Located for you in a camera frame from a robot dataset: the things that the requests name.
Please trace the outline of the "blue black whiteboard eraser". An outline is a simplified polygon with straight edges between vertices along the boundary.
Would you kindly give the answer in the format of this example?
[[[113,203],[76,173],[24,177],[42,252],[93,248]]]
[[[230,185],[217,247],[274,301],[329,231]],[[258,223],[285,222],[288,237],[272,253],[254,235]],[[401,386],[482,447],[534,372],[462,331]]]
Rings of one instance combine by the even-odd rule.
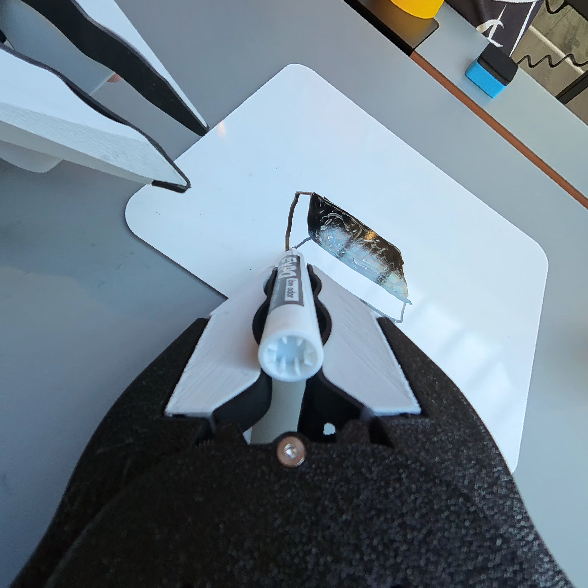
[[[495,98],[511,83],[517,64],[492,43],[467,68],[465,75],[485,94]]]

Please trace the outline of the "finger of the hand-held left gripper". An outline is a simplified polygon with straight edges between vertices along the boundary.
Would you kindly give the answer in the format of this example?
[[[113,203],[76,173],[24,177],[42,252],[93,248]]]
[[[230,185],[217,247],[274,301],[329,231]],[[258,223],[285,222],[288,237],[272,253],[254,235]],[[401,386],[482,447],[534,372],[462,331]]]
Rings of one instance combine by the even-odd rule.
[[[46,172],[67,160],[185,192],[190,181],[157,142],[43,63],[1,45],[1,158]]]
[[[115,1],[37,1],[36,10],[81,52],[151,104],[203,136],[208,126]]]

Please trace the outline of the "black dry erase marker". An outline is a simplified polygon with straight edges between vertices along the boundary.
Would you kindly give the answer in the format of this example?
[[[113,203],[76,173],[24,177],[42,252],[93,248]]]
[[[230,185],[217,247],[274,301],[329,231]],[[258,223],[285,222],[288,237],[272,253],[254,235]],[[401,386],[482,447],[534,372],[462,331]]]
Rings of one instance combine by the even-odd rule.
[[[295,248],[281,257],[258,352],[265,373],[283,382],[311,378],[323,344],[307,266]]]

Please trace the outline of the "small white whiteboard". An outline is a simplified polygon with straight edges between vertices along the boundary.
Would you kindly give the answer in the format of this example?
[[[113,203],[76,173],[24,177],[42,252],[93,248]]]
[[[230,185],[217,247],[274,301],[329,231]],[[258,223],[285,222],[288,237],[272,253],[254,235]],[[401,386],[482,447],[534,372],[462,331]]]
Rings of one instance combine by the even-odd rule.
[[[183,194],[145,186],[131,231],[225,296],[284,250],[295,192],[316,192],[395,245],[401,330],[518,464],[548,260],[530,237],[313,70],[288,65],[176,164]]]

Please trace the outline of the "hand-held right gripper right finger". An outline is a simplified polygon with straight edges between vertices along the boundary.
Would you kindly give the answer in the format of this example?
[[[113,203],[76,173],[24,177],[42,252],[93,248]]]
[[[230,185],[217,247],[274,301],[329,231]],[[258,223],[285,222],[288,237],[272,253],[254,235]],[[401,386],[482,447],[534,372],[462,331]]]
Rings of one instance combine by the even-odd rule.
[[[330,318],[322,368],[307,386],[320,417],[419,415],[421,408],[376,313],[318,267],[309,271],[320,282],[317,302]]]

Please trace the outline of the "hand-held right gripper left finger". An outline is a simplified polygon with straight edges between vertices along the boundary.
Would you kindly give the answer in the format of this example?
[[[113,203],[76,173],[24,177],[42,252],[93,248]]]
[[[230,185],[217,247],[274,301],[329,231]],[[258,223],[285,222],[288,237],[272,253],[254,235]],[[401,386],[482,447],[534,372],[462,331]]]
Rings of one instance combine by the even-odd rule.
[[[252,323],[266,300],[268,268],[217,307],[166,406],[166,416],[232,421],[248,430],[268,411],[271,379],[261,372]]]

